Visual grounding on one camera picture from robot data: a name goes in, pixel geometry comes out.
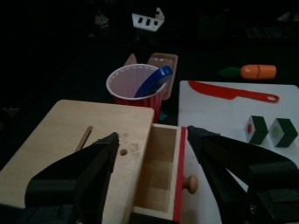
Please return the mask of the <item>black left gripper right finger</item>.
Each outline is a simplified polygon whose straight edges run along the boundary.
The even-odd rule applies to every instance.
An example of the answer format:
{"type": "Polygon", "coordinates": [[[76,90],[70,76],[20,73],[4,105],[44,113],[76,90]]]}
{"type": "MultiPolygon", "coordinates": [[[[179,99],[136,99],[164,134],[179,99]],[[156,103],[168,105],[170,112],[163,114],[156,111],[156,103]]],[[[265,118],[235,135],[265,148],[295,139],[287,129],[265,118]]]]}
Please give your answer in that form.
{"type": "Polygon", "coordinates": [[[190,126],[187,139],[210,183],[222,224],[299,222],[299,167],[254,144],[190,126]]]}

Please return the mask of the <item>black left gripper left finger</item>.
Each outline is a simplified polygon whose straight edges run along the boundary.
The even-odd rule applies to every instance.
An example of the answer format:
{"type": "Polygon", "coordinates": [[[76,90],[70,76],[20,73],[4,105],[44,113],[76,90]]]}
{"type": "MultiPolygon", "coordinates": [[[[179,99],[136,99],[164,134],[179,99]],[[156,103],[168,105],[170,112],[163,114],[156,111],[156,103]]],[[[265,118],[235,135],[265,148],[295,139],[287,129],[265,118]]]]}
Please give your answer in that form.
{"type": "Polygon", "coordinates": [[[102,224],[118,147],[114,132],[32,177],[24,224],[102,224]]]}

